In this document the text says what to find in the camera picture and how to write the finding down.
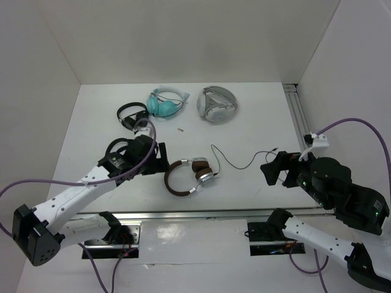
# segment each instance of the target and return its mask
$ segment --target gray wall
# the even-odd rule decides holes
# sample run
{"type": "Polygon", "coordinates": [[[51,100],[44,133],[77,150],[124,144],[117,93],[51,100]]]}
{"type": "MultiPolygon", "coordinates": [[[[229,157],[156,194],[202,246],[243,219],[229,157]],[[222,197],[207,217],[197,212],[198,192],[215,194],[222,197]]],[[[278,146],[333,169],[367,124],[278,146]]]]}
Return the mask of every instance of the gray wall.
{"type": "MultiPolygon", "coordinates": [[[[52,178],[80,83],[34,1],[0,1],[0,187],[23,178],[52,178]]],[[[21,204],[43,201],[49,185],[9,190],[0,220],[11,229],[21,204]]],[[[1,292],[15,292],[24,256],[0,236],[1,292]]]]}
{"type": "Polygon", "coordinates": [[[82,84],[299,82],[340,0],[38,0],[82,84]]]}
{"type": "MultiPolygon", "coordinates": [[[[312,130],[347,117],[372,123],[391,148],[391,0],[342,0],[299,84],[312,130]]],[[[390,200],[384,153],[372,131],[345,123],[327,132],[328,155],[353,180],[390,200]]]]}

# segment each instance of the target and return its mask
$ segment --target purple cable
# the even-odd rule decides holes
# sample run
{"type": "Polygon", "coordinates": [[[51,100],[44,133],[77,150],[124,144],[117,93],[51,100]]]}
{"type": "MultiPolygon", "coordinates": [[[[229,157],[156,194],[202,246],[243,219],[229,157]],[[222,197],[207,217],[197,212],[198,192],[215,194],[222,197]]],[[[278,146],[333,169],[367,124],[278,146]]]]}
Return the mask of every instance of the purple cable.
{"type": "MultiPolygon", "coordinates": [[[[99,271],[98,271],[98,268],[97,268],[97,265],[95,264],[95,261],[93,260],[91,253],[88,251],[88,249],[86,249],[86,247],[82,243],[79,243],[78,245],[81,248],[83,248],[83,250],[86,253],[87,257],[90,259],[90,262],[91,262],[91,265],[92,265],[93,270],[95,272],[95,275],[97,276],[98,282],[99,282],[100,286],[102,287],[104,293],[109,293],[109,291],[106,289],[106,286],[103,284],[102,278],[100,277],[100,274],[99,274],[99,271]]],[[[114,270],[112,272],[112,277],[111,277],[111,293],[114,293],[114,280],[115,280],[115,273],[117,271],[118,265],[120,264],[121,260],[123,259],[123,257],[127,253],[129,253],[129,252],[131,252],[131,251],[133,251],[135,249],[136,248],[131,248],[131,249],[127,250],[123,255],[120,256],[120,258],[118,259],[117,263],[115,264],[114,270]]]]}
{"type": "MultiPolygon", "coordinates": [[[[104,180],[90,181],[90,182],[87,183],[87,185],[103,184],[103,183],[107,183],[107,182],[110,182],[110,181],[114,181],[114,180],[118,180],[120,178],[126,177],[129,174],[132,174],[132,172],[136,171],[138,168],[140,168],[148,160],[148,158],[151,156],[152,152],[155,150],[155,145],[156,145],[156,128],[153,125],[153,123],[149,119],[146,119],[146,118],[143,118],[143,119],[140,119],[139,121],[137,121],[137,123],[134,125],[134,128],[136,128],[138,126],[138,124],[140,124],[143,121],[146,121],[146,122],[148,122],[151,125],[152,133],[153,133],[153,142],[152,142],[151,148],[149,149],[149,151],[148,151],[147,155],[145,156],[145,158],[143,158],[143,160],[141,160],[140,163],[138,163],[131,170],[125,172],[124,174],[115,176],[113,178],[104,179],[104,180]]],[[[50,183],[50,184],[67,185],[67,186],[84,186],[85,185],[84,183],[66,182],[66,181],[58,181],[58,180],[51,180],[51,179],[24,179],[24,180],[15,181],[14,183],[11,183],[8,186],[5,186],[5,188],[3,188],[3,190],[0,191],[0,197],[2,197],[2,195],[5,194],[5,192],[7,190],[9,190],[11,187],[19,185],[19,184],[23,184],[23,183],[50,183]]],[[[12,233],[10,233],[2,225],[1,222],[0,222],[0,229],[2,229],[3,232],[6,233],[6,235],[8,235],[9,237],[12,237],[12,233]]]]}
{"type": "Polygon", "coordinates": [[[291,259],[292,265],[294,265],[295,268],[297,268],[300,272],[306,273],[306,274],[308,274],[308,275],[314,275],[314,274],[320,273],[322,270],[324,270],[324,268],[327,266],[327,263],[329,262],[329,257],[328,257],[328,256],[326,257],[326,260],[324,261],[323,266],[322,266],[321,268],[318,267],[318,269],[317,269],[317,270],[314,270],[313,272],[311,272],[311,271],[309,271],[309,270],[304,270],[304,269],[302,269],[301,267],[299,267],[299,266],[294,262],[293,257],[292,257],[293,250],[294,250],[294,248],[295,248],[296,246],[298,246],[298,245],[299,245],[299,244],[296,244],[296,245],[293,246],[293,247],[290,249],[290,251],[289,251],[289,258],[291,259]]]}
{"type": "Polygon", "coordinates": [[[341,123],[348,122],[348,121],[356,121],[356,122],[360,122],[360,123],[363,123],[363,124],[367,125],[376,134],[376,136],[380,140],[381,146],[383,147],[383,151],[384,151],[384,154],[386,156],[387,169],[388,169],[388,172],[389,172],[390,195],[391,195],[391,159],[390,159],[390,154],[389,154],[389,151],[387,149],[386,142],[384,141],[384,139],[380,135],[380,132],[371,123],[369,123],[369,122],[367,122],[367,121],[365,121],[363,119],[360,119],[360,118],[346,118],[346,119],[341,119],[339,121],[336,121],[336,122],[330,124],[329,126],[327,126],[327,127],[323,128],[322,130],[318,131],[316,134],[320,135],[320,134],[326,132],[327,130],[333,128],[334,126],[337,126],[337,125],[339,125],[341,123]]]}
{"type": "Polygon", "coordinates": [[[323,281],[322,270],[319,267],[318,252],[316,251],[316,249],[314,249],[313,251],[315,252],[315,262],[316,262],[316,267],[318,268],[318,272],[319,272],[320,283],[322,284],[324,293],[327,293],[327,288],[326,288],[326,285],[324,284],[324,281],[323,281]]]}

